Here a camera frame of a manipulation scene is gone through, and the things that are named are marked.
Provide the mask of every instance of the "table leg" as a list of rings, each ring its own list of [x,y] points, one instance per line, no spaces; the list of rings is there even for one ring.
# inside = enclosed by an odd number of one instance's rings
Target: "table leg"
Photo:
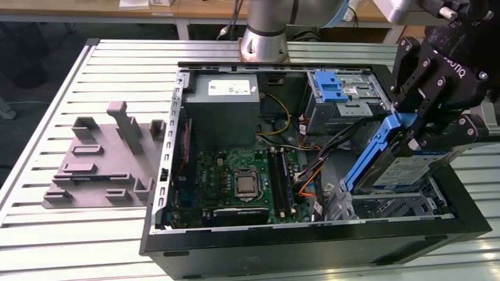
[[[403,31],[405,30],[404,25],[393,25],[384,38],[384,44],[396,44],[401,37]]]
[[[179,40],[189,40],[189,19],[176,19],[175,25],[177,27]]]

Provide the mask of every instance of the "blue latch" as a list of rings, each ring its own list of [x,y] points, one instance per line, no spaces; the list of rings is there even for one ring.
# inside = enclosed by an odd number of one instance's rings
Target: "blue latch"
[[[315,76],[323,102],[347,102],[349,97],[344,94],[343,82],[339,80],[335,72],[317,71],[315,72]]]

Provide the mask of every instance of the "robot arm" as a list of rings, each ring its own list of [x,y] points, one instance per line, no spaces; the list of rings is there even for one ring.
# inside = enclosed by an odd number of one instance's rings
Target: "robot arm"
[[[243,60],[284,61],[288,58],[287,25],[335,26],[347,8],[347,0],[251,0],[248,26],[240,44]]]

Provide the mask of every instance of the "gray power supply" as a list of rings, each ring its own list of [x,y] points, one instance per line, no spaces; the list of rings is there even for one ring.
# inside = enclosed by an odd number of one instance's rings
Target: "gray power supply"
[[[185,109],[200,150],[252,148],[260,108],[256,75],[200,75],[195,83]]]

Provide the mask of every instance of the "metal workbench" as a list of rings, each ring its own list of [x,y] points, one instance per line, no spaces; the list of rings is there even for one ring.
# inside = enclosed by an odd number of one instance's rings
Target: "metal workbench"
[[[372,63],[392,68],[396,47],[291,43],[292,62]],[[237,61],[237,44],[101,40],[85,46],[0,190],[1,280],[168,280],[139,256],[144,208],[45,210],[40,202],[61,164],[77,116],[112,123],[107,103],[128,102],[137,122],[165,119],[177,61]],[[468,151],[453,162],[493,231],[401,266],[239,277],[237,280],[500,279],[500,146]]]

